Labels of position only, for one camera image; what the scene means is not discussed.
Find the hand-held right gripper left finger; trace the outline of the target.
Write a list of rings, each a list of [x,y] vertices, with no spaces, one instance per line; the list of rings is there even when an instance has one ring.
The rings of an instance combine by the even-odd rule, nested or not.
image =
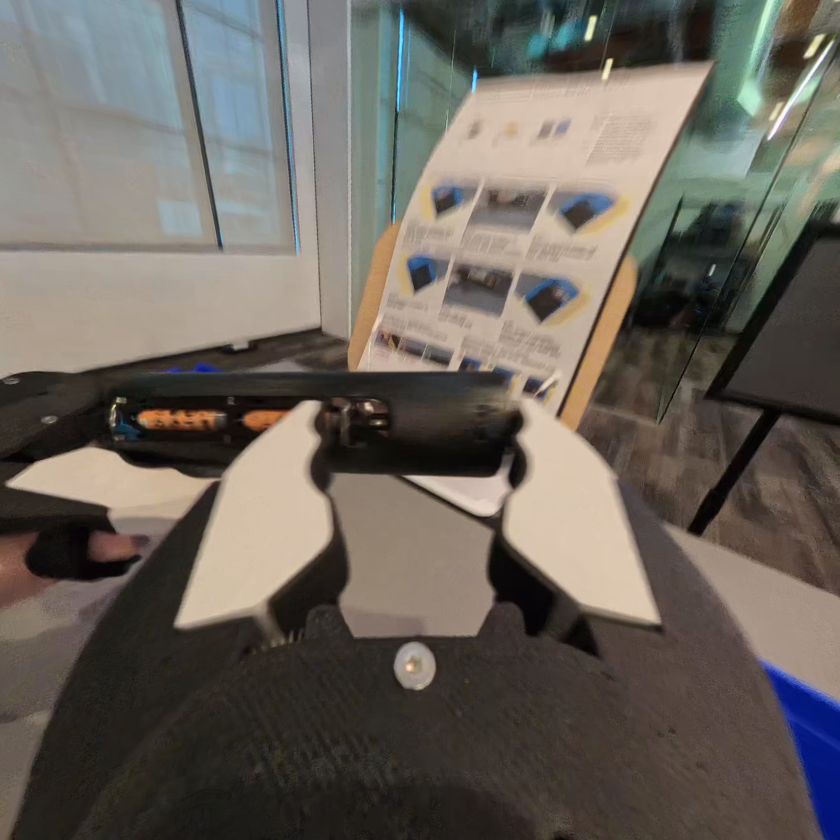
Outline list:
[[[176,629],[250,619],[264,633],[290,633],[314,607],[338,603],[349,564],[329,483],[313,470],[322,408],[298,404],[226,469]]]

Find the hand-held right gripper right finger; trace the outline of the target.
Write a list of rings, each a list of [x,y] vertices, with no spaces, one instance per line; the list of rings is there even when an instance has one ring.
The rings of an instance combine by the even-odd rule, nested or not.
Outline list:
[[[493,478],[497,599],[527,629],[574,629],[590,618],[661,629],[617,479],[592,446],[533,400],[518,405],[510,455]]]

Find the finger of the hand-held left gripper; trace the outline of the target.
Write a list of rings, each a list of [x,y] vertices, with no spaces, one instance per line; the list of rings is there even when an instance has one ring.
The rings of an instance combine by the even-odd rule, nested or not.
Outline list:
[[[26,467],[6,486],[99,505],[116,517],[181,517],[215,482],[169,467],[133,466],[105,449],[81,448]]]

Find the black remote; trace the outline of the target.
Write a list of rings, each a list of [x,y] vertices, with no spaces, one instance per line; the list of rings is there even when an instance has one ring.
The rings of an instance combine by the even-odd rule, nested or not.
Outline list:
[[[257,438],[243,428],[244,413],[306,401],[323,404],[314,464],[333,474],[491,476],[518,428],[518,407],[491,372],[166,373],[116,389],[99,444],[134,466],[219,477]],[[223,411],[228,430],[153,439],[134,418],[154,407]]]

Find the person's left hand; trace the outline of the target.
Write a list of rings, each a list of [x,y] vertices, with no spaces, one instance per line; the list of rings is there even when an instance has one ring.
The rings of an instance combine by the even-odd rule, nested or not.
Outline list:
[[[140,560],[151,539],[142,535],[63,526],[1,538],[1,606],[63,581],[119,578]]]

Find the black floor sign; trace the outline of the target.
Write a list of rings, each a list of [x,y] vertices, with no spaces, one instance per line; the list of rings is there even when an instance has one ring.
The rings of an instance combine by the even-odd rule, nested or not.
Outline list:
[[[698,507],[700,536],[782,417],[839,423],[839,225],[807,223],[710,384],[706,398],[759,410]]]

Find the large glass window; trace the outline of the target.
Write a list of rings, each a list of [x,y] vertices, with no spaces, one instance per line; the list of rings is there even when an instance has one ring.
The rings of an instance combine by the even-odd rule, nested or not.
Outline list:
[[[299,251],[282,2],[2,1],[6,251]]]

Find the instruction sheet on stand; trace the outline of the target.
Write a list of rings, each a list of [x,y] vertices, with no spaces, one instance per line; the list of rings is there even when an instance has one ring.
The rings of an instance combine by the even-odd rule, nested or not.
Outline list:
[[[710,61],[483,80],[374,247],[352,371],[494,371],[579,426]]]

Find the blue plastic bin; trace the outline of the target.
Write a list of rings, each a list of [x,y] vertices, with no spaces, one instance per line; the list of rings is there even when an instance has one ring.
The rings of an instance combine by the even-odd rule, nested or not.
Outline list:
[[[839,702],[768,661],[763,668],[791,730],[826,839],[839,838]]]

